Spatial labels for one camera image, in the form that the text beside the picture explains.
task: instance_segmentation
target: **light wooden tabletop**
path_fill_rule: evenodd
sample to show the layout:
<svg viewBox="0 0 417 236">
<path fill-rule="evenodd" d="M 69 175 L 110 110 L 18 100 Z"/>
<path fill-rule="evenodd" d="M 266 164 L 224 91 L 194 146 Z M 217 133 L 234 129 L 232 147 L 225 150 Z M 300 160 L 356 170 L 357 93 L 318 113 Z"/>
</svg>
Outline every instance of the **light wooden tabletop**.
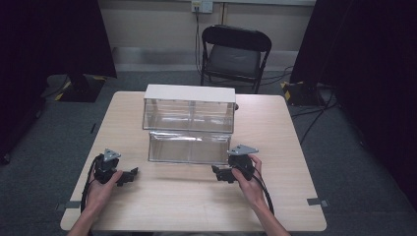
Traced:
<svg viewBox="0 0 417 236">
<path fill-rule="evenodd" d="M 120 170 L 139 167 L 132 183 L 115 187 L 93 225 L 109 231 L 263 231 L 238 183 L 216 180 L 209 165 L 149 162 L 149 131 L 142 129 L 144 92 L 113 96 L 71 201 L 80 201 L 92 160 L 106 148 L 120 152 Z M 323 231 L 327 223 L 283 97 L 237 94 L 239 109 L 231 146 L 258 148 L 263 178 L 275 216 L 289 231 Z M 66 209 L 61 227 L 69 230 L 80 215 Z"/>
</svg>

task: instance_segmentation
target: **white wall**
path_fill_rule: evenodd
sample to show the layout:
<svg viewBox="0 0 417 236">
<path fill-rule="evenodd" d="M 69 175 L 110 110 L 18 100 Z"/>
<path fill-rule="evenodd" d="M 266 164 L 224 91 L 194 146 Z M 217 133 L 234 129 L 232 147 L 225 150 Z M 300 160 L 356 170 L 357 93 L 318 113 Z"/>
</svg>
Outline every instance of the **white wall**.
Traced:
<svg viewBox="0 0 417 236">
<path fill-rule="evenodd" d="M 282 55 L 291 55 L 292 59 L 286 62 L 291 64 L 314 6 L 312 0 L 274 1 L 281 4 L 294 1 L 297 5 L 214 2 L 212 14 L 199 16 L 200 33 L 222 22 L 260 30 L 272 40 L 269 60 L 274 60 L 273 57 L 282 60 L 279 58 Z M 111 47 L 195 50 L 197 20 L 191 12 L 190 1 L 100 0 L 99 4 Z"/>
</svg>

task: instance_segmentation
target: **transparent container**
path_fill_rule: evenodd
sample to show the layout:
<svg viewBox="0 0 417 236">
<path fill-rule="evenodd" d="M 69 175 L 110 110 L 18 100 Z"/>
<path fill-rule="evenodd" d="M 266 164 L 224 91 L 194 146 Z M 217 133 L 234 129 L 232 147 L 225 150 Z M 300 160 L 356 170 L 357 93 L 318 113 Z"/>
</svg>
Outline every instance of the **transparent container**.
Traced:
<svg viewBox="0 0 417 236">
<path fill-rule="evenodd" d="M 149 85 L 145 130 L 233 133 L 234 88 Z"/>
<path fill-rule="evenodd" d="M 227 164 L 231 135 L 205 132 L 149 132 L 149 161 Z"/>
</svg>

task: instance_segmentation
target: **handheld controller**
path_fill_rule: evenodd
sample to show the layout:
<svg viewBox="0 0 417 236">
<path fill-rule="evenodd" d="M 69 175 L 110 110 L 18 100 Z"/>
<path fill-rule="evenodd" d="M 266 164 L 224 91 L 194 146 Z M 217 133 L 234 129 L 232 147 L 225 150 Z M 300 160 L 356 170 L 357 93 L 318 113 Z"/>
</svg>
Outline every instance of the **handheld controller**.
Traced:
<svg viewBox="0 0 417 236">
<path fill-rule="evenodd" d="M 116 167 L 119 163 L 120 156 L 121 154 L 110 149 L 106 149 L 104 154 L 97 156 L 94 167 L 94 178 L 101 184 L 107 183 L 117 171 Z M 131 171 L 124 171 L 120 179 L 116 182 L 117 186 L 123 186 L 125 183 L 133 182 L 137 174 L 138 167 Z"/>
<path fill-rule="evenodd" d="M 249 153 L 258 152 L 257 149 L 252 147 L 247 147 L 243 145 L 238 145 L 237 147 L 229 150 L 229 158 L 227 163 L 231 168 L 220 169 L 218 166 L 212 165 L 212 172 L 215 173 L 215 176 L 218 181 L 227 181 L 229 184 L 236 181 L 232 173 L 232 168 L 237 168 L 242 172 L 245 179 L 248 181 L 252 179 L 252 176 L 255 172 L 255 167 L 252 163 L 252 159 L 248 156 Z"/>
</svg>

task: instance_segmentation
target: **electrical outlet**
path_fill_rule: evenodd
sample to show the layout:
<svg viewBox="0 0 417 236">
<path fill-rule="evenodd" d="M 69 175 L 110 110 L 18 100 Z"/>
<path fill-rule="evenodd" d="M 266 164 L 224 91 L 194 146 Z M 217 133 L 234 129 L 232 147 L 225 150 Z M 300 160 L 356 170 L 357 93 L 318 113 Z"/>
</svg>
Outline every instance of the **electrical outlet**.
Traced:
<svg viewBox="0 0 417 236">
<path fill-rule="evenodd" d="M 212 2 L 203 1 L 201 9 L 200 11 L 203 13 L 212 13 Z"/>
<path fill-rule="evenodd" d="M 202 1 L 191 1 L 191 12 L 202 12 Z"/>
</svg>

